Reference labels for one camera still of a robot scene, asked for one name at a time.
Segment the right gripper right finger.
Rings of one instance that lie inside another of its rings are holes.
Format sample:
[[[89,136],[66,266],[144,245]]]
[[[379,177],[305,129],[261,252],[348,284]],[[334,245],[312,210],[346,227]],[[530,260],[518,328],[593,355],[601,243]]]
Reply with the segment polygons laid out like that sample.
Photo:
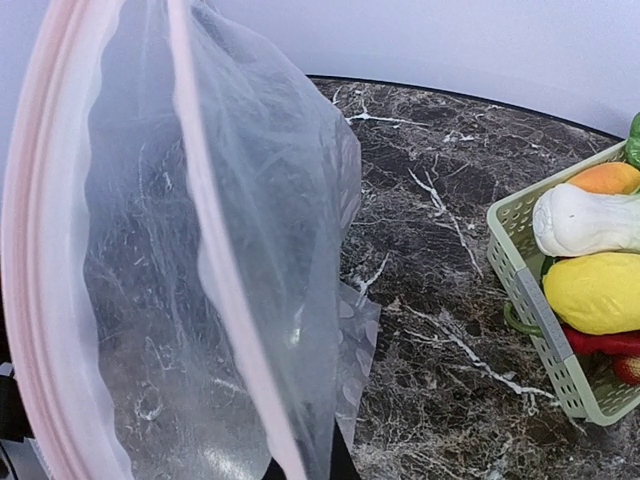
[[[307,460],[307,455],[309,452],[306,448],[306,445],[302,440],[297,438],[299,432],[296,431],[296,428],[302,425],[302,421],[296,418],[294,414],[286,414],[284,417],[287,420],[288,426],[291,426],[293,429],[293,435],[296,436],[296,449],[294,451],[300,450],[301,455],[304,457],[304,460]],[[351,457],[351,453],[346,445],[346,441],[340,429],[339,423],[337,421],[337,417],[332,415],[332,427],[331,427],[331,443],[327,444],[328,449],[326,455],[321,457],[321,460],[326,460],[327,467],[327,478],[331,480],[359,480],[362,479],[360,473],[358,472],[354,461]],[[262,476],[263,480],[275,480],[275,479],[289,479],[286,475],[286,472],[282,469],[280,464],[277,462],[277,458],[273,456],[270,458],[270,462],[266,468]]]

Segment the red chili pepper toy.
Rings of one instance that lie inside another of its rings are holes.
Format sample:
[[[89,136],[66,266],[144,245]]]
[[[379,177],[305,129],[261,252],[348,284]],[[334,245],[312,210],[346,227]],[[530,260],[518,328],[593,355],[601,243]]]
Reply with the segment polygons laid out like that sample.
[[[639,332],[591,335],[563,325],[562,330],[576,354],[639,355]]]

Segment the pale green plastic basket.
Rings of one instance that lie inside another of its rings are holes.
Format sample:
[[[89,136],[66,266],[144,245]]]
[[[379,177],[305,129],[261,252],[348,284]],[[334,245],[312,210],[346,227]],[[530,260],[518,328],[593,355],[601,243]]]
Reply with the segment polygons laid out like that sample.
[[[544,255],[531,226],[537,199],[553,186],[603,162],[624,158],[619,142],[556,174],[496,201],[487,212],[488,260],[522,323],[541,332],[531,341],[546,370],[564,413],[601,426],[616,423],[639,406],[639,388],[618,381],[606,367],[587,373],[594,358],[577,355],[540,286]]]

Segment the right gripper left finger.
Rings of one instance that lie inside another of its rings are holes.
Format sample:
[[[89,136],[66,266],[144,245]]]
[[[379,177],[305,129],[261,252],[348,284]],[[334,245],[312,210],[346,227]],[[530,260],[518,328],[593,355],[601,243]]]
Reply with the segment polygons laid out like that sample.
[[[30,437],[27,417],[14,370],[10,363],[1,364],[1,439],[23,442]]]

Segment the clear zip top bag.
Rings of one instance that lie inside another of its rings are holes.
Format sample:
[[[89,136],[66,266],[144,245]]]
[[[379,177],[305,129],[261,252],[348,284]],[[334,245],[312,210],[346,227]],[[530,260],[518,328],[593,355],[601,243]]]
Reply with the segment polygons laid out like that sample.
[[[360,144],[211,1],[53,1],[1,224],[17,381],[52,479],[326,479],[379,307],[341,282]],[[302,421],[296,449],[286,414]]]

